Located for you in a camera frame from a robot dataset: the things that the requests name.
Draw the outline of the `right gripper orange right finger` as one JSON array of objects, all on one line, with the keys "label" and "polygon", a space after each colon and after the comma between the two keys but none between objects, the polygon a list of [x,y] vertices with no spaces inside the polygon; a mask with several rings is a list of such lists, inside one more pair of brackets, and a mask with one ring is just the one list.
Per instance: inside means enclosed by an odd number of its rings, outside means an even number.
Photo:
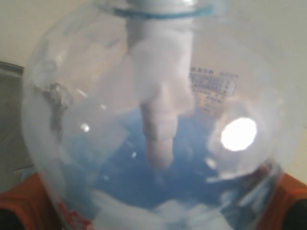
[{"label": "right gripper orange right finger", "polygon": [[285,174],[271,202],[272,230],[307,228],[307,185]]}]

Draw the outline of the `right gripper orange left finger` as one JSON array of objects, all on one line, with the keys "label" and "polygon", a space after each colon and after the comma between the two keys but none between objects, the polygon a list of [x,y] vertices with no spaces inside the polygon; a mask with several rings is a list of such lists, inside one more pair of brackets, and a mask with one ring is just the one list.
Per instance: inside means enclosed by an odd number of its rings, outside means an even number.
[{"label": "right gripper orange left finger", "polygon": [[38,173],[1,193],[1,230],[61,230],[62,227]]}]

